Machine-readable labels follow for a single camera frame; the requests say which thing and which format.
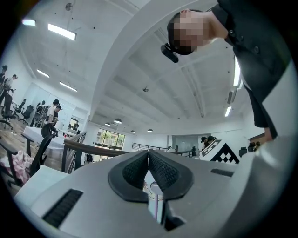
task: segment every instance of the window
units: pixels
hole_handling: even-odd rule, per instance
[[[97,133],[97,141],[95,143],[96,147],[107,149],[107,150],[117,150],[122,151],[124,144],[125,135],[121,135],[115,132],[106,131],[99,129]],[[100,156],[100,160],[109,159],[107,156]]]

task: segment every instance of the chair armrest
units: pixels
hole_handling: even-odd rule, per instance
[[[27,140],[29,140],[30,142],[34,142],[34,140],[31,138],[31,137],[29,137],[29,136],[27,136],[27,135],[25,135],[25,134],[23,134],[23,133],[21,133],[21,136],[22,137],[25,137]]]
[[[12,147],[10,144],[8,144],[4,139],[0,138],[0,146],[3,147],[8,153],[16,155],[18,151]]]

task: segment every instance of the curved white beam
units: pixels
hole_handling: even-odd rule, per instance
[[[133,16],[115,39],[104,63],[99,65],[101,71],[93,95],[91,119],[103,96],[106,83],[116,75],[120,62],[157,30],[160,21],[165,18],[170,19],[173,13],[196,2],[198,0],[151,0]],[[208,7],[210,8],[215,4],[215,0],[200,0],[202,9],[208,9]]]

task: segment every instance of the white ceiling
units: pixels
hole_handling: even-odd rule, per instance
[[[29,70],[49,84],[69,83],[82,100],[90,105],[95,103],[93,122],[104,125],[121,118],[123,124],[118,130],[125,132],[133,129],[143,133],[156,125],[162,130],[162,125],[177,118],[185,123],[202,117],[224,117],[229,90],[233,89],[232,48],[223,40],[216,40],[198,52],[179,57],[179,63],[174,64],[160,51],[160,46],[167,42],[168,18],[158,22],[155,31],[134,45],[113,77],[103,84],[100,101],[95,100],[101,66],[109,50],[129,20],[149,1],[42,1],[28,15],[36,20],[36,27],[21,26],[19,31],[19,44]],[[65,10],[68,2],[74,4],[69,12]],[[215,4],[214,0],[183,2],[202,10]],[[76,32],[76,40],[48,31],[48,23]],[[49,74],[50,79],[40,76],[36,68]],[[247,102],[245,90],[238,90],[231,116],[240,116]]]

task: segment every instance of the black textured strip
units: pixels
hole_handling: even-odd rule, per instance
[[[147,203],[148,194],[142,191],[147,172],[146,150],[114,166],[108,173],[108,182],[125,201]]]
[[[222,170],[222,169],[212,169],[211,173],[216,173],[216,174],[224,175],[224,176],[228,176],[228,177],[232,177],[234,174],[234,172],[226,171],[226,170]]]
[[[164,200],[182,198],[194,182],[194,176],[189,168],[154,150],[149,150],[149,169],[163,192]]]
[[[83,192],[70,189],[60,200],[46,213],[43,219],[52,226],[58,228],[65,217],[73,209]]]

